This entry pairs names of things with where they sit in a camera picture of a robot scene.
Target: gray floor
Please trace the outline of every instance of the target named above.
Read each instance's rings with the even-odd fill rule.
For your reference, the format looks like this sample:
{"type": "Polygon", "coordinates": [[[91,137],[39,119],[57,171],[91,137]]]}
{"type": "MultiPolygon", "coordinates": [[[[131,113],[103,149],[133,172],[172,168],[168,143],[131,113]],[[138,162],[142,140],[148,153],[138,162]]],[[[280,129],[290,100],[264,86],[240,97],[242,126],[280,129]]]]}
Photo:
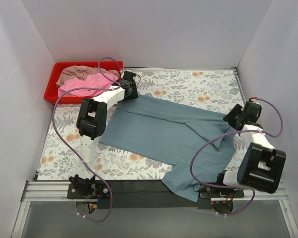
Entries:
{"type": "MultiPolygon", "coordinates": [[[[234,209],[245,201],[234,202],[234,209]]],[[[114,209],[103,223],[94,223],[66,208],[74,202],[31,202],[23,238],[288,238],[278,201],[254,201],[244,212],[224,218],[195,208],[114,209]]],[[[101,218],[107,210],[92,215],[101,218]]]]}

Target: brown cloth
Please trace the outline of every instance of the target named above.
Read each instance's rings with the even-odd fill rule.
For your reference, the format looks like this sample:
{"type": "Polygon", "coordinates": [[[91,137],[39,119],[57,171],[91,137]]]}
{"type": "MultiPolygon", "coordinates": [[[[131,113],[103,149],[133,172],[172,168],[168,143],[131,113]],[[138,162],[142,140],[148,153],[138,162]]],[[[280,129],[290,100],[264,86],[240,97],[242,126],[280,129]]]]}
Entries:
{"type": "MultiPolygon", "coordinates": [[[[100,69],[100,71],[102,73],[111,73],[116,75],[118,78],[120,78],[120,74],[118,73],[118,71],[116,70],[105,70],[103,68],[100,69]]],[[[61,75],[59,77],[59,80],[56,82],[56,86],[61,87],[64,85],[64,82],[70,79],[74,79],[74,78],[78,78],[80,80],[86,80],[88,75],[91,74],[97,74],[99,73],[99,69],[98,68],[91,68],[91,67],[87,67],[87,66],[70,66],[67,67],[65,69],[63,69],[63,71],[61,72],[61,75]]]]}

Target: tabletop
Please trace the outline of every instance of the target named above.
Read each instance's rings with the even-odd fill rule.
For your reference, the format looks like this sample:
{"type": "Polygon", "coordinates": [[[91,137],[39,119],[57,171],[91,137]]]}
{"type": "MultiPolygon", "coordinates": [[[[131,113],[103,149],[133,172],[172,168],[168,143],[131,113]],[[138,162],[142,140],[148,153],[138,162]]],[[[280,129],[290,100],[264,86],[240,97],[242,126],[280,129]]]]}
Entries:
{"type": "MultiPolygon", "coordinates": [[[[227,114],[236,103],[243,105],[232,70],[132,71],[141,77],[137,86],[139,94],[223,114],[227,114]]],[[[79,109],[80,104],[58,105],[55,114],[57,129],[77,151],[80,149],[76,128],[79,109]]],[[[115,109],[108,110],[107,122],[115,109]]],[[[238,135],[234,137],[234,146],[236,153],[226,168],[229,171],[238,168],[246,150],[238,135]]],[[[94,169],[104,179],[162,179],[171,170],[171,165],[100,143],[95,160],[94,169]]],[[[58,138],[50,125],[36,180],[68,180],[78,169],[79,158],[58,138]]]]}

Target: pink cloth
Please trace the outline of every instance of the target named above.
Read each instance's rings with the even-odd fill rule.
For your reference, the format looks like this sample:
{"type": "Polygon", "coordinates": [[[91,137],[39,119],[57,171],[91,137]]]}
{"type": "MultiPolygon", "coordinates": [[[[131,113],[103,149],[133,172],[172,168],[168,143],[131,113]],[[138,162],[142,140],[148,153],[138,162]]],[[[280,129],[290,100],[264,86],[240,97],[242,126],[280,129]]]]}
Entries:
{"type": "MultiPolygon", "coordinates": [[[[114,74],[105,73],[105,75],[111,80],[116,81],[118,77],[114,74]]],[[[85,81],[78,78],[70,79],[64,82],[64,85],[59,87],[58,97],[61,96],[66,91],[69,91],[74,88],[109,88],[113,82],[105,78],[101,73],[89,75],[85,81]]],[[[87,90],[80,89],[72,91],[65,95],[65,97],[87,97],[87,96],[98,96],[104,91],[101,90],[87,90]]]]}

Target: folded cloth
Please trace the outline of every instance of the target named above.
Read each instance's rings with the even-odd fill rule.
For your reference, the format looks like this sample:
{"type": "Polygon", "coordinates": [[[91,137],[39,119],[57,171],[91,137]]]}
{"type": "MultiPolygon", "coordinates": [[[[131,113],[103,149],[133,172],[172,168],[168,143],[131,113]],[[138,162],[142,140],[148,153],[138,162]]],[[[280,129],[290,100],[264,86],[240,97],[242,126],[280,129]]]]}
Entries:
{"type": "MultiPolygon", "coordinates": [[[[197,201],[197,182],[190,174],[190,162],[207,141],[229,131],[224,114],[185,106],[149,96],[121,102],[100,143],[172,165],[162,182],[175,194],[197,201]]],[[[233,136],[207,146],[198,155],[194,174],[215,182],[230,162],[235,148],[233,136]]]]}
{"type": "MultiPolygon", "coordinates": [[[[102,73],[109,73],[109,74],[114,74],[117,77],[119,77],[119,73],[116,70],[105,70],[103,68],[100,69],[100,71],[102,73]]],[[[97,74],[99,73],[99,69],[98,68],[91,68],[88,66],[84,66],[84,65],[74,65],[74,66],[70,66],[67,67],[65,69],[63,69],[63,71],[61,72],[61,75],[59,77],[59,80],[56,82],[56,86],[61,87],[64,85],[64,82],[67,80],[71,80],[74,78],[78,78],[80,80],[86,80],[87,76],[91,75],[91,74],[97,74]]]]}
{"type": "MultiPolygon", "coordinates": [[[[105,75],[111,80],[116,81],[118,77],[114,74],[105,73],[105,75]]],[[[113,82],[109,81],[105,78],[101,73],[89,75],[85,81],[79,80],[78,78],[74,78],[71,80],[67,80],[64,82],[64,85],[59,87],[58,97],[61,96],[66,91],[69,91],[73,88],[110,88],[113,82]]],[[[87,89],[79,89],[74,90],[68,94],[67,97],[87,97],[87,96],[98,96],[103,93],[102,90],[87,90],[87,89]]]]}

